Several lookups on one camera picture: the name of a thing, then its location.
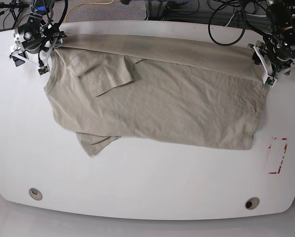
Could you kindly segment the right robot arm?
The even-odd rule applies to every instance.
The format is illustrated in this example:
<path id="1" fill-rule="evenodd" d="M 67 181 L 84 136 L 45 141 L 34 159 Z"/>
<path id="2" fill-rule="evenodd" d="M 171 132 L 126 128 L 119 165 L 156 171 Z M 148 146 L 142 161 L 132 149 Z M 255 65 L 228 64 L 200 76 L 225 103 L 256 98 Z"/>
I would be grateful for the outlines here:
<path id="1" fill-rule="evenodd" d="M 49 72 L 48 58 L 52 50 L 63 45 L 67 35 L 60 30 L 68 10 L 68 1 L 60 20 L 53 23 L 54 0 L 33 0 L 30 2 L 31 13 L 27 22 L 14 30 L 15 44 L 10 47 L 9 56 L 20 66 L 26 62 L 36 66 L 40 75 Z"/>

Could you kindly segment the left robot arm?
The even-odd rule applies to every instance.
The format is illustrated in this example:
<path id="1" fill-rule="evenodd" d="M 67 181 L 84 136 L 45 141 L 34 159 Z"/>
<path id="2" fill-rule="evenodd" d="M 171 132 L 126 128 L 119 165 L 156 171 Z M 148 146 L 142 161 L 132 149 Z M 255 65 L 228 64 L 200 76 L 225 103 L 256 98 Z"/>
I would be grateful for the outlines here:
<path id="1" fill-rule="evenodd" d="M 229 0 L 223 2 L 211 15 L 208 22 L 209 37 L 217 45 L 232 46 L 238 43 L 247 28 L 262 36 L 263 41 L 249 44 L 254 50 L 253 60 L 256 65 L 264 68 L 263 83 L 273 86 L 277 81 L 277 75 L 288 75 L 291 69 L 295 69 L 295 0 L 267 0 L 267 7 L 260 6 L 270 23 L 271 33 L 266 33 L 253 25 L 247 19 L 246 6 L 250 0 L 239 0 L 240 15 L 243 26 L 239 38 L 231 43 L 220 43 L 211 34 L 211 22 L 215 14 L 224 6 L 234 3 Z"/>

